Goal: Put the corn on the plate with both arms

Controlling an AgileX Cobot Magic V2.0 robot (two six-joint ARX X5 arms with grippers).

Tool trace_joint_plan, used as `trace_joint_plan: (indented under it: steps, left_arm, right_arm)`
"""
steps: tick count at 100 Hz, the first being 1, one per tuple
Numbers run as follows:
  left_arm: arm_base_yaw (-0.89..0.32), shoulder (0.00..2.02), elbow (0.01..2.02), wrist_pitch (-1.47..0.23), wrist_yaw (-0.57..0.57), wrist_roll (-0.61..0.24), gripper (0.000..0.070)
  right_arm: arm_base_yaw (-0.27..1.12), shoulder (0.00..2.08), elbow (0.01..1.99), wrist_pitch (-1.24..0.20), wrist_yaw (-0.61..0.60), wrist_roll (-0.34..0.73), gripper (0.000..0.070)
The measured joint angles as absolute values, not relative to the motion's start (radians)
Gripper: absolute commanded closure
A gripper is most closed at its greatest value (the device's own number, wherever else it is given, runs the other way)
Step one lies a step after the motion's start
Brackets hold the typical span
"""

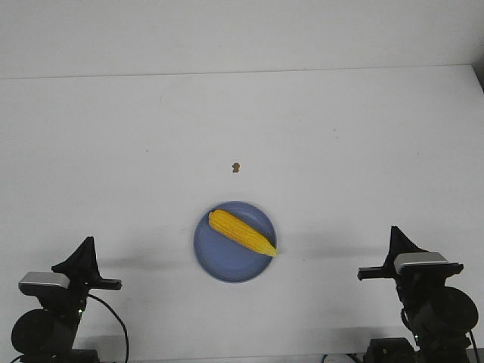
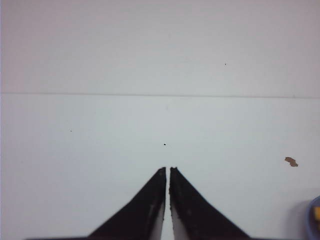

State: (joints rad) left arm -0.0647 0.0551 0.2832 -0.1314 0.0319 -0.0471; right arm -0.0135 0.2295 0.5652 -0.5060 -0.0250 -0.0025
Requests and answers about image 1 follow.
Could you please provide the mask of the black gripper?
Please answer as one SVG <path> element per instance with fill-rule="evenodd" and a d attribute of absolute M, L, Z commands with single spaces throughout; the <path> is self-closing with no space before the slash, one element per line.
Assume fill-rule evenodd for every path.
<path fill-rule="evenodd" d="M 425 253 L 426 250 L 415 245 L 397 226 L 392 226 L 389 236 L 389 250 L 381 267 L 360 267 L 357 277 L 367 279 L 392 278 L 402 280 L 439 280 L 460 274 L 464 265 L 458 262 L 404 264 L 391 269 L 396 257 L 403 253 Z"/>
<path fill-rule="evenodd" d="M 72 281 L 68 290 L 79 299 L 86 299 L 90 290 L 118 291 L 122 288 L 121 280 L 101 278 L 92 236 L 88 236 L 65 261 L 53 265 L 51 270 Z"/>

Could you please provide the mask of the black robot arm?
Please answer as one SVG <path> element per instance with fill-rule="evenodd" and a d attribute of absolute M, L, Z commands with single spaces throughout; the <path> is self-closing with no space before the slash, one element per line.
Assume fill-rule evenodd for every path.
<path fill-rule="evenodd" d="M 389 251 L 381 266 L 361 267 L 360 281 L 392 279 L 402 304 L 400 317 L 414 342 L 403 337 L 369 342 L 364 362 L 467 362 L 467 350 L 476 348 L 472 330 L 479 313 L 462 290 L 446 284 L 464 269 L 442 254 L 421 249 L 393 226 Z"/>
<path fill-rule="evenodd" d="M 125 358 L 129 337 L 125 323 L 109 304 L 90 290 L 120 290 L 122 281 L 101 277 L 95 239 L 87 237 L 65 261 L 50 272 L 30 271 L 18 282 L 19 291 L 34 296 L 39 309 L 24 313 L 11 331 L 11 343 L 19 356 L 14 362 L 99 362 L 95 349 L 74 349 L 78 327 L 89 298 L 99 302 L 123 329 Z"/>

